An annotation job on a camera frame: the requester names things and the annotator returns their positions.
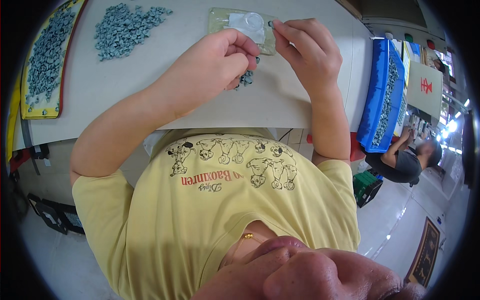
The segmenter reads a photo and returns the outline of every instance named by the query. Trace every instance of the yellow t-shirt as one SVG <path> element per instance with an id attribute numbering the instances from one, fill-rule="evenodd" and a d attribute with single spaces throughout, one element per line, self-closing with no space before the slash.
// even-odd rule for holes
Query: yellow t-shirt
<path id="1" fill-rule="evenodd" d="M 81 176 L 72 193 L 98 264 L 125 299 L 189 299 L 255 220 L 311 248 L 356 251 L 360 242 L 350 167 L 316 167 L 261 136 L 184 137 L 152 156 L 135 189 L 117 171 Z"/>

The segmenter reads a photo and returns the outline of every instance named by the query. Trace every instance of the white table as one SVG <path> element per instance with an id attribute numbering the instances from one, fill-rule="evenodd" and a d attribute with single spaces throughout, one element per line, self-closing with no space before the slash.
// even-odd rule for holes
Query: white table
<path id="1" fill-rule="evenodd" d="M 70 45 L 65 69 L 63 110 L 57 119 L 31 120 L 32 144 L 78 137 L 87 125 L 126 96 L 157 79 L 188 47 L 207 32 L 210 7 L 263 12 L 280 20 L 315 17 L 331 31 L 343 56 L 338 77 L 350 131 L 357 131 L 365 104 L 372 65 L 370 32 L 335 0 L 276 1 L 126 1 L 130 10 L 142 5 L 164 6 L 174 13 L 151 30 L 144 45 L 129 57 L 100 62 L 94 48 L 95 24 L 105 8 L 119 0 L 89 0 Z M 261 56 L 253 84 L 239 91 L 223 92 L 191 115 L 163 129 L 202 127 L 308 128 L 311 106 L 307 93 L 290 65 L 279 54 Z M 24 148 L 17 122 L 14 150 Z"/>

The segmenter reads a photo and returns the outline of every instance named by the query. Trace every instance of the clear plastic piece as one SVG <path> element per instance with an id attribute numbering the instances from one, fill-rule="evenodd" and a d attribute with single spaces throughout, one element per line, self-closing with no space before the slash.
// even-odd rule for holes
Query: clear plastic piece
<path id="1" fill-rule="evenodd" d="M 256 12 L 246 13 L 242 20 L 245 22 L 245 28 L 250 31 L 257 31 L 264 27 L 264 19 Z"/>
<path id="2" fill-rule="evenodd" d="M 228 25 L 228 17 L 231 13 L 248 14 L 252 12 L 230 8 L 213 7 L 208 12 L 208 33 L 214 33 L 223 30 L 223 26 Z M 273 35 L 272 28 L 267 26 L 266 24 L 268 21 L 277 19 L 277 17 L 258 12 L 255 14 L 261 16 L 262 20 L 264 21 L 262 27 L 264 28 L 265 32 L 265 42 L 263 44 L 258 44 L 258 47 L 260 48 L 260 54 L 275 55 L 275 36 Z"/>

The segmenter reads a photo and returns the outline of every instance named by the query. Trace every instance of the red chinese character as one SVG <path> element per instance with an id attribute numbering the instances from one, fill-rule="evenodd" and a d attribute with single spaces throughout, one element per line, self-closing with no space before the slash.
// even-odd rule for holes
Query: red chinese character
<path id="1" fill-rule="evenodd" d="M 432 83 L 428 84 L 427 78 L 420 78 L 420 90 L 423 92 L 425 91 L 426 94 L 428 94 L 428 91 L 430 90 L 430 93 L 432 92 Z"/>

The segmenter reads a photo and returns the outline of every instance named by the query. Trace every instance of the gold necklace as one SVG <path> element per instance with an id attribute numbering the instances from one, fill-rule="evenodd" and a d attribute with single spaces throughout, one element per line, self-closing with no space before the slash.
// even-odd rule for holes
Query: gold necklace
<path id="1" fill-rule="evenodd" d="M 235 257 L 235 253 L 237 253 L 238 249 L 240 248 L 240 246 L 242 245 L 243 243 L 243 240 L 249 240 L 249 239 L 254 239 L 256 240 L 257 242 L 259 242 L 260 244 L 263 244 L 263 241 L 261 241 L 259 238 L 256 238 L 253 236 L 253 233 L 244 233 L 243 234 L 243 237 L 241 238 L 240 240 L 240 243 L 237 244 L 237 246 L 235 247 L 235 251 L 233 252 L 232 254 L 232 259 L 230 260 L 230 263 L 229 264 L 232 264 L 233 262 L 233 258 Z M 225 261 L 223 263 L 223 266 L 226 266 L 227 265 L 227 262 Z"/>

